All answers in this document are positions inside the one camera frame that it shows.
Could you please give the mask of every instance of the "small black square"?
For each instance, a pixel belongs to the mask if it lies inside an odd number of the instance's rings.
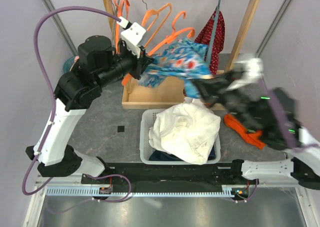
[[[125,126],[124,125],[119,125],[118,126],[118,133],[121,133],[121,132],[125,132]]]

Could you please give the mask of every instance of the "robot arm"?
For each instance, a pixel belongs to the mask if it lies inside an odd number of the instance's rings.
[[[262,135],[259,139],[269,148],[294,157],[273,162],[245,160],[241,166],[242,176],[248,180],[261,181],[296,179],[303,187],[319,190],[320,143],[296,120],[295,101],[281,88],[272,90],[272,96],[279,100],[286,115],[286,129],[296,146],[292,149],[289,148],[269,103],[271,96],[252,100],[239,90],[240,87],[255,83],[262,77],[262,61],[259,58],[244,56],[234,64],[234,69],[216,75],[213,79],[193,79],[191,82],[209,107],[216,103],[222,104],[249,133],[261,130]]]
[[[68,145],[68,141],[81,116],[93,100],[100,97],[103,87],[126,74],[139,79],[141,73],[153,61],[141,45],[146,30],[124,18],[120,23],[125,30],[121,33],[119,53],[116,53],[109,38],[91,36],[79,45],[79,59],[71,71],[59,79],[54,90],[54,122],[49,123],[52,127],[42,151],[37,152],[44,132],[35,146],[26,148],[30,159],[38,155],[37,160],[40,164],[37,169],[43,177],[66,177],[71,174],[97,177],[108,168],[101,158],[77,152]]]

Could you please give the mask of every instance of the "white plastic basket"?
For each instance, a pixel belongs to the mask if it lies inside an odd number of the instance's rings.
[[[149,130],[153,127],[157,118],[157,114],[165,109],[148,109],[142,114],[141,127],[140,127],[140,158],[143,163],[147,165],[192,165],[185,161],[150,161],[149,157],[155,151],[149,144]],[[215,139],[214,152],[216,158],[208,160],[206,164],[215,164],[221,158],[220,153],[220,139],[219,134]]]

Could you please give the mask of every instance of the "orange cloth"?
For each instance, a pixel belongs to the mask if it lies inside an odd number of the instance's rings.
[[[262,150],[266,144],[263,143],[258,138],[262,135],[262,130],[258,130],[255,133],[247,133],[248,130],[232,115],[232,114],[226,114],[223,118],[224,124],[235,130],[248,144],[251,144],[258,149]]]

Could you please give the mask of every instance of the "wooden tray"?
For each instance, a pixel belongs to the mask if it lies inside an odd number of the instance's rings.
[[[123,90],[122,106],[124,109],[166,109],[182,103],[184,82],[176,77],[167,77],[157,88],[139,86],[136,79],[132,79]],[[224,110],[220,104],[214,110]]]

